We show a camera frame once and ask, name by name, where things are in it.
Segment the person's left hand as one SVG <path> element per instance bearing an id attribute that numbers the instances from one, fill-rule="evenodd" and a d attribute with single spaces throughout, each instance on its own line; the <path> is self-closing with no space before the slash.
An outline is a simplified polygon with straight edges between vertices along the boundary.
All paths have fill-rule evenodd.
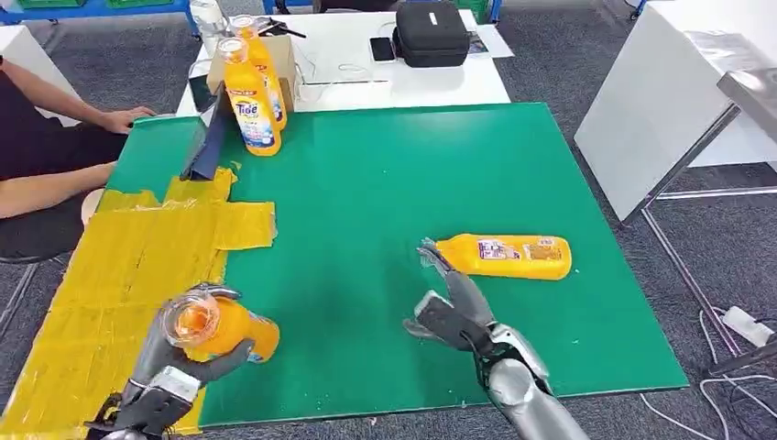
<path id="1" fill-rule="evenodd" d="M 101 111 L 95 124 L 116 134 L 128 134 L 135 121 L 139 118 L 155 116 L 157 113 L 145 106 L 127 110 Z"/>

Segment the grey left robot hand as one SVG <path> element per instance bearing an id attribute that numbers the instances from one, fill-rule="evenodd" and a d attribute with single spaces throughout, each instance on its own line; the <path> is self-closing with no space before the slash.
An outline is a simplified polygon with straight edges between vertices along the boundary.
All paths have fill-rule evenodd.
<path id="1" fill-rule="evenodd" d="M 165 302 L 152 321 L 133 372 L 122 390 L 122 404 L 139 399 L 166 367 L 197 380 L 199 387 L 260 360 L 257 316 L 238 302 L 240 293 L 201 283 Z"/>

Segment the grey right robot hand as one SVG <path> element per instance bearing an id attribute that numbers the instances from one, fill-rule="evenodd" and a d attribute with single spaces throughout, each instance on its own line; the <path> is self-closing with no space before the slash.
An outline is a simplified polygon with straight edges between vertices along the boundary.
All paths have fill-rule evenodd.
<path id="1" fill-rule="evenodd" d="M 471 341 L 486 342 L 495 317 L 482 291 L 428 237 L 417 251 L 426 265 L 437 270 L 446 291 L 441 295 L 428 290 L 414 306 L 412 318 L 403 320 L 404 329 L 412 336 L 436 340 L 459 351 L 468 351 Z"/>

